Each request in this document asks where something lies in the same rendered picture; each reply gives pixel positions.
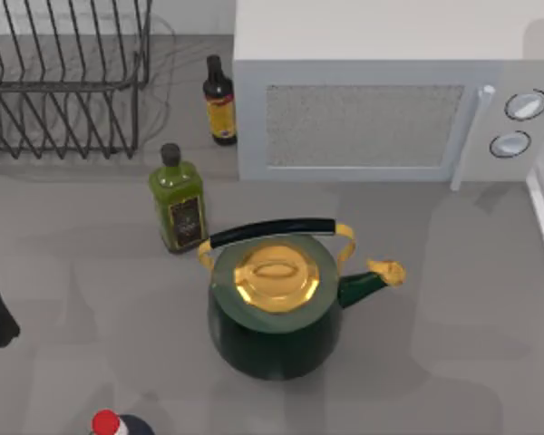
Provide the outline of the green oil bottle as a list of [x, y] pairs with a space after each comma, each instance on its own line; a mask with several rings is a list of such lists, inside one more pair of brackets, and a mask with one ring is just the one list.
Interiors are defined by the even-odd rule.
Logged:
[[176, 143], [163, 144], [160, 157], [162, 165], [149, 175], [149, 187], [162, 241], [178, 254], [208, 237], [203, 180]]

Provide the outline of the dark bottle with yellow label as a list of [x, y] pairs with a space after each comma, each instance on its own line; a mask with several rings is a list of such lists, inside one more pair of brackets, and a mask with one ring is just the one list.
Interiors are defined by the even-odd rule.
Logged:
[[207, 104], [209, 132], [218, 145], [235, 145], [238, 138], [233, 82], [224, 73], [217, 54], [209, 55], [206, 63], [208, 76], [202, 91]]

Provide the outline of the green and gold kettle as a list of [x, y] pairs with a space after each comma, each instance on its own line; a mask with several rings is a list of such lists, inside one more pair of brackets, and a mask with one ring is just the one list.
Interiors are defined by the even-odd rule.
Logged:
[[320, 367], [336, 347], [344, 310], [406, 279], [393, 260], [370, 260], [366, 272], [343, 275], [355, 247], [355, 232], [325, 217], [246, 224], [202, 242], [209, 332], [222, 359], [267, 381]]

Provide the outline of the red capped dark bottle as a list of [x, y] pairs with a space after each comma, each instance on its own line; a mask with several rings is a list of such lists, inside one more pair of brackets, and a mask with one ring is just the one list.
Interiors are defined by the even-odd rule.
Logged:
[[89, 435], [156, 435], [151, 425], [132, 414], [119, 414], [110, 409], [97, 411], [92, 417]]

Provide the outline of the pale microwave oven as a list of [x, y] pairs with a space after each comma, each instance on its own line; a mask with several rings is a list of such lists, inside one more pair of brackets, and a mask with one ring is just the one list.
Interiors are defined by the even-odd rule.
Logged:
[[[494, 62], [496, 93], [465, 182], [523, 182], [543, 148], [544, 112], [514, 121], [504, 107], [544, 91], [544, 0], [237, 0], [236, 60]], [[530, 147], [493, 157], [491, 141], [513, 131]]]

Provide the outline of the small microwave knob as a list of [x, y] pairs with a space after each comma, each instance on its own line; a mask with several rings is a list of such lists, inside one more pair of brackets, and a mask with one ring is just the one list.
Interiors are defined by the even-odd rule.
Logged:
[[531, 145], [530, 135], [522, 130], [499, 135], [490, 145], [491, 155], [497, 159], [513, 159], [523, 154]]

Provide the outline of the large microwave knob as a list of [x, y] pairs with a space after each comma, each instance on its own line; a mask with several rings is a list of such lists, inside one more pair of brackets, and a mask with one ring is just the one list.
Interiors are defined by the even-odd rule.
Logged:
[[514, 121], [529, 121], [544, 112], [544, 91], [533, 90], [512, 95], [505, 103], [506, 116]]

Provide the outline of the microwave door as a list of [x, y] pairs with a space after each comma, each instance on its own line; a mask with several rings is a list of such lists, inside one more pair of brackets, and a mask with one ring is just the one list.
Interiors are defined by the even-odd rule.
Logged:
[[487, 61], [236, 60], [244, 180], [451, 179]]

